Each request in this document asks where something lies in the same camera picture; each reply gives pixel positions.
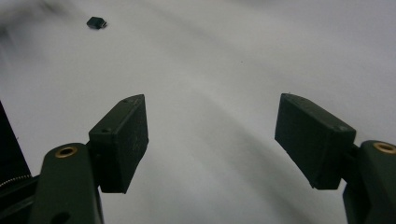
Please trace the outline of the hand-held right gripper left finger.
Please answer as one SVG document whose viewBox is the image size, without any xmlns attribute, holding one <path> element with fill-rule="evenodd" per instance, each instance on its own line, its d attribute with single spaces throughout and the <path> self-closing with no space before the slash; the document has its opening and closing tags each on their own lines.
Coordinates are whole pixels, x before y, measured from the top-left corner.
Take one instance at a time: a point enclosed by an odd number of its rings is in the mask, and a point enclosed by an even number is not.
<svg viewBox="0 0 396 224">
<path fill-rule="evenodd" d="M 119 101 L 86 144 L 49 151 L 28 224 L 104 224 L 100 192 L 126 193 L 149 143 L 145 96 Z"/>
</svg>

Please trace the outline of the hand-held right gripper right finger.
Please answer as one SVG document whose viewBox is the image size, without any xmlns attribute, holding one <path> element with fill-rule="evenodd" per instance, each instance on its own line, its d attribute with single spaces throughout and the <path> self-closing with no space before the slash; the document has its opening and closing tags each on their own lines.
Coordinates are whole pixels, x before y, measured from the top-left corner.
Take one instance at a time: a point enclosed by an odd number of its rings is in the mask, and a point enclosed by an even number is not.
<svg viewBox="0 0 396 224">
<path fill-rule="evenodd" d="M 310 100 L 280 95 L 275 140 L 312 188 L 338 189 L 348 224 L 396 224 L 396 146 L 354 144 L 356 130 Z"/>
</svg>

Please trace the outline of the small black adapter plug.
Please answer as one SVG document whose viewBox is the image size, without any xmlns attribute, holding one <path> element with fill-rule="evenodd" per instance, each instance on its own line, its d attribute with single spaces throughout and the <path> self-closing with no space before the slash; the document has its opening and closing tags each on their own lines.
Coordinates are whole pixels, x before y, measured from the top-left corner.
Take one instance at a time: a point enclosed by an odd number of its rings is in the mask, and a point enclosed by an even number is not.
<svg viewBox="0 0 396 224">
<path fill-rule="evenodd" d="M 100 30 L 106 27 L 107 22 L 103 18 L 90 17 L 86 24 L 90 29 Z"/>
</svg>

